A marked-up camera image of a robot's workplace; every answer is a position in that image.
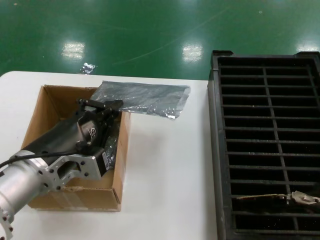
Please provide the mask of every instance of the plastic bag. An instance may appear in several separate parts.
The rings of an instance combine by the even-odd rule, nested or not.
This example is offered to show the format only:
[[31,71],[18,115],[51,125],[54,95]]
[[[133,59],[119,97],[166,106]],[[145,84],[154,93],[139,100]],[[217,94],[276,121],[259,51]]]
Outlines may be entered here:
[[99,102],[123,100],[120,111],[175,120],[189,94],[189,86],[103,81],[91,99]]

